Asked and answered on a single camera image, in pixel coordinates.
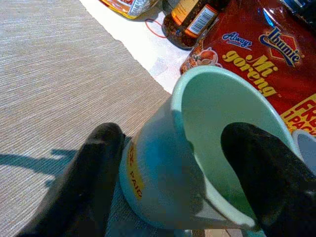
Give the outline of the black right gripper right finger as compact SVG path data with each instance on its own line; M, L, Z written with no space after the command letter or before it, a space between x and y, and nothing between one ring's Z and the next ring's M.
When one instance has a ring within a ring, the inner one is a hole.
M233 122L221 147L266 236L316 235L316 176L279 138Z

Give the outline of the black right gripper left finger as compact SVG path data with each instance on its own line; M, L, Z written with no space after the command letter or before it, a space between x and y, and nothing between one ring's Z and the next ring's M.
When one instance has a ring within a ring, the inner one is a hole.
M97 126L55 179L20 237L103 237L125 135L112 122Z

